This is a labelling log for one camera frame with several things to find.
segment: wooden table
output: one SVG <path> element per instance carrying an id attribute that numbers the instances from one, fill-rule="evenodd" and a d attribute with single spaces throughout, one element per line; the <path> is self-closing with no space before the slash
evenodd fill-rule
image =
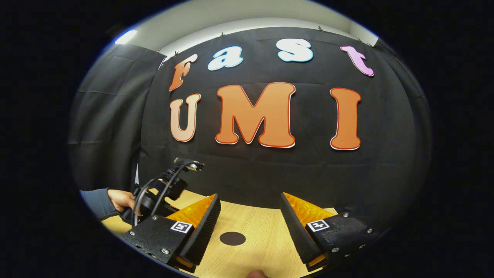
<path id="1" fill-rule="evenodd" d="M 166 201 L 182 209 L 205 197 L 185 190 L 176 201 L 168 198 Z M 299 278 L 321 270 L 307 271 L 297 254 L 281 210 L 220 202 L 221 213 L 211 240 L 201 264 L 192 275 L 200 278 L 245 278 L 250 271 L 262 269 L 271 278 Z M 333 208 L 325 210 L 337 214 Z M 131 225 L 119 216 L 102 223 L 119 234 L 131 229 Z M 219 239 L 225 232 L 239 232 L 246 241 L 237 246 L 226 245 Z"/>

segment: cable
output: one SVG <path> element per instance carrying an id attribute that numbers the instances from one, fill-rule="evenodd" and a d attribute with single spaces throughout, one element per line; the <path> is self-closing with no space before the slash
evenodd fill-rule
<path id="1" fill-rule="evenodd" d="M 137 200 L 134 204 L 134 214 L 132 216 L 132 222 L 133 222 L 132 226 L 133 227 L 137 226 L 137 217 L 138 217 L 138 214 L 140 212 L 142 199 L 143 199 L 144 195 L 146 194 L 146 191 L 148 190 L 149 184 L 155 180 L 156 179 L 149 180 L 148 183 L 145 186 L 143 186 L 143 188 L 141 189 L 141 192 L 139 192 L 139 195 L 137 196 Z"/>
<path id="2" fill-rule="evenodd" d="M 194 164 L 194 162 L 189 162 L 187 164 L 184 164 L 182 166 L 180 166 L 180 168 L 178 168 L 177 172 L 175 172 L 175 174 L 171 177 L 171 179 L 168 181 L 168 184 L 166 185 L 165 189 L 163 190 L 163 192 L 161 192 L 161 195 L 160 197 L 158 198 L 158 201 L 156 202 L 156 205 L 155 207 L 153 208 L 153 211 L 151 212 L 151 215 L 154 215 L 154 213 L 156 212 L 156 210 L 158 209 L 159 205 L 160 205 L 160 202 L 161 200 L 163 200 L 165 198 L 165 193 L 166 193 L 166 190 L 168 189 L 168 187 L 170 186 L 170 184 L 173 182 L 173 180 L 176 178 L 176 176 L 178 176 L 178 174 L 182 171 L 182 169 L 184 169 L 185 167 L 191 165 L 191 164 Z"/>

